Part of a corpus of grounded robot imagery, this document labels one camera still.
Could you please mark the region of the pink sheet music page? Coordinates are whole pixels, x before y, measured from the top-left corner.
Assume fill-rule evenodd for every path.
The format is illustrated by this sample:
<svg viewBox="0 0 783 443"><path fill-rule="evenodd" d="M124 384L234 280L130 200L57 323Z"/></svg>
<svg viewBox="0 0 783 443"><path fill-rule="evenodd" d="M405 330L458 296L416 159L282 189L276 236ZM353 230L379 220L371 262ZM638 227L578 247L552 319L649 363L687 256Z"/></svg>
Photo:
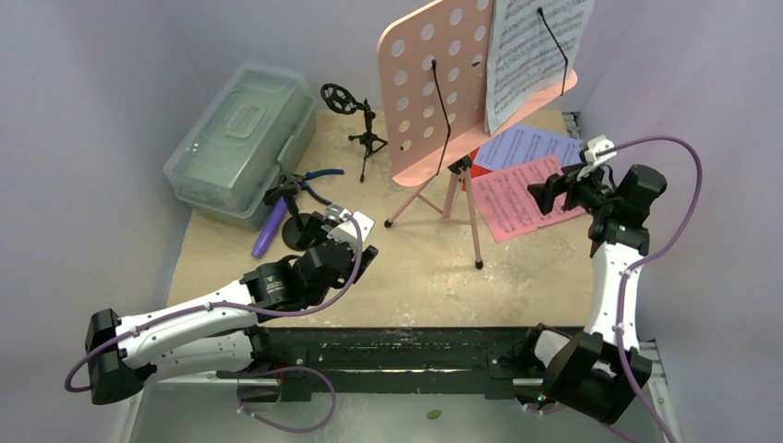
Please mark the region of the pink sheet music page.
<svg viewBox="0 0 783 443"><path fill-rule="evenodd" d="M581 208L564 211L564 196L555 199L551 213L540 212L527 187L541 184L559 171L559 159L549 155L472 180L474 202L495 242L501 243L585 214Z"/></svg>

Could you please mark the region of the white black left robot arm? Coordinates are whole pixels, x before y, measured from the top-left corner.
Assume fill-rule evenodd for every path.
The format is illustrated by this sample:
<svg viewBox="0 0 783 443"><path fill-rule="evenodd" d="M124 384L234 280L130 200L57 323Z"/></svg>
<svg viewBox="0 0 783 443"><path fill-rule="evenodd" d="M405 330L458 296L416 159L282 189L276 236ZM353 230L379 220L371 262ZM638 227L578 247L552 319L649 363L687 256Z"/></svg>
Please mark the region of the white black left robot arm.
<svg viewBox="0 0 783 443"><path fill-rule="evenodd" d="M121 316L91 315L85 338L85 391L95 405L112 404L147 385L199 372L247 371L267 376L275 365L261 323L314 314L334 304L377 256L367 241L375 222L337 205L312 214L303 254L259 265L222 288L180 305Z"/></svg>

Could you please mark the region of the black silver condenser microphone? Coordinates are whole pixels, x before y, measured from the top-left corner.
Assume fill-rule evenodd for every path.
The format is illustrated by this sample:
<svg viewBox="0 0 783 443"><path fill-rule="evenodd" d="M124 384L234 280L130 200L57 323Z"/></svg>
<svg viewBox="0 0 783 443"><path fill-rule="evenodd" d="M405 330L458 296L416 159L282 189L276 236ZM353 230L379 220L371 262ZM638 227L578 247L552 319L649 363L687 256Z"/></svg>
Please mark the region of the black silver condenser microphone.
<svg viewBox="0 0 783 443"><path fill-rule="evenodd" d="M314 212L313 217L317 222L318 235L327 235L334 228L344 222L343 216L346 213L346 209L336 204L330 204L321 214Z"/></svg>

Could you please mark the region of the white sheet music page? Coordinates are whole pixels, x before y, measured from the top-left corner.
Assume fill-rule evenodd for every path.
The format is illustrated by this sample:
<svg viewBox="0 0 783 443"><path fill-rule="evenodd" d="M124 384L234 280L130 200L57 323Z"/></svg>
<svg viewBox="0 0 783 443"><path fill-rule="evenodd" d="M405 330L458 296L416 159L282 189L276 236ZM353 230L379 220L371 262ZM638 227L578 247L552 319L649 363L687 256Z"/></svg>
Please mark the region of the white sheet music page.
<svg viewBox="0 0 783 443"><path fill-rule="evenodd" d="M486 72L489 134L541 90L565 92L594 5L588 0L494 3Z"/></svg>

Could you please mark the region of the lavender sheet music page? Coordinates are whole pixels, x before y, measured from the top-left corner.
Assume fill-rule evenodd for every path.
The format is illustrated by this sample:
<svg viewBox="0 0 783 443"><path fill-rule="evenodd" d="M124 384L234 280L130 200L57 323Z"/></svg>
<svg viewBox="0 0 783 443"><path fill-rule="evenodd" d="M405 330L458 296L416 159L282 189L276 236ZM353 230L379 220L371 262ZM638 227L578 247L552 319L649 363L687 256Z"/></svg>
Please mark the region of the lavender sheet music page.
<svg viewBox="0 0 783 443"><path fill-rule="evenodd" d="M497 171L555 156L561 166L570 166L581 161L580 150L578 139L516 124L484 143L476 151L473 163Z"/></svg>

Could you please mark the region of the pink music stand tripod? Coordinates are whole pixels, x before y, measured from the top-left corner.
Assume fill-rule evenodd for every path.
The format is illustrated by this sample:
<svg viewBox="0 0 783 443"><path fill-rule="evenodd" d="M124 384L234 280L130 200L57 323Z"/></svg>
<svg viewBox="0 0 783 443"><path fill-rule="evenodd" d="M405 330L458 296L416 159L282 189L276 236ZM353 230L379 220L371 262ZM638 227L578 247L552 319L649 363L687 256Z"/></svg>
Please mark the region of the pink music stand tripod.
<svg viewBox="0 0 783 443"><path fill-rule="evenodd" d="M466 193L475 266L482 269L470 153L489 141L484 130L491 1L433 1L397 19L379 37L377 61L391 172L412 193L384 222L390 228L424 189L450 175L443 205L431 203L445 222Z"/></svg>

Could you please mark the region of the red sheet music page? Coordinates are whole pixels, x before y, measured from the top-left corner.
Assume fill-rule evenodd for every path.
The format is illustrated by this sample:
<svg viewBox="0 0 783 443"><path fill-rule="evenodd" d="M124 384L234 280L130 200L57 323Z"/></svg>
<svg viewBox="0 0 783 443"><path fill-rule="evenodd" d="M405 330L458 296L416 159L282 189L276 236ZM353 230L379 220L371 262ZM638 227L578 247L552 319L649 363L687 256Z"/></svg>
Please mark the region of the red sheet music page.
<svg viewBox="0 0 783 443"><path fill-rule="evenodd" d="M482 176L482 175L491 173L491 170L476 164L476 157L477 157L478 152L479 152L479 148L476 148L476 149L472 150L469 154L467 154L467 157L470 158L471 163L472 163L471 168L470 168L470 173L471 173L471 177L472 178L476 178L478 176Z"/></svg>

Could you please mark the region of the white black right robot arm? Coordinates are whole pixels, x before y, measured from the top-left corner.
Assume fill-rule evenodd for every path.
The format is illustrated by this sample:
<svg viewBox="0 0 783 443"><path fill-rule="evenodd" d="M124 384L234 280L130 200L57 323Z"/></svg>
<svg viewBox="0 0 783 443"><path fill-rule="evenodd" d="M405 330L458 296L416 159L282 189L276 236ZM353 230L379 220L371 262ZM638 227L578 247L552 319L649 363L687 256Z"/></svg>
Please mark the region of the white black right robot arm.
<svg viewBox="0 0 783 443"><path fill-rule="evenodd" d="M652 374L651 361L640 354L635 308L641 261L650 246L644 222L668 183L644 165L632 166L618 186L605 183L600 168L580 172L578 166L565 167L527 190L545 215L563 198L564 210L581 208L592 218L588 321L573 335L537 325L525 337L518 362L529 375L544 373L540 405L561 403L612 425Z"/></svg>

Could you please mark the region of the purple toy microphone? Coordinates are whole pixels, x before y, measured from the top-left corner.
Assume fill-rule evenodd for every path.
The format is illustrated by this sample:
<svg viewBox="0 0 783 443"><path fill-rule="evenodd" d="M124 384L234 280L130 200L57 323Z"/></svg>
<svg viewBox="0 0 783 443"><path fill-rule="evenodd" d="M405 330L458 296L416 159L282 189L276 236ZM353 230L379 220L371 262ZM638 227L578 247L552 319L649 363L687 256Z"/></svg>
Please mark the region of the purple toy microphone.
<svg viewBox="0 0 783 443"><path fill-rule="evenodd" d="M264 222L259 232L258 238L251 249L250 255L253 258L262 258L263 255L267 252L272 240L283 224L283 220L287 213L288 211L285 200L283 198L279 198L272 207L271 213Z"/></svg>

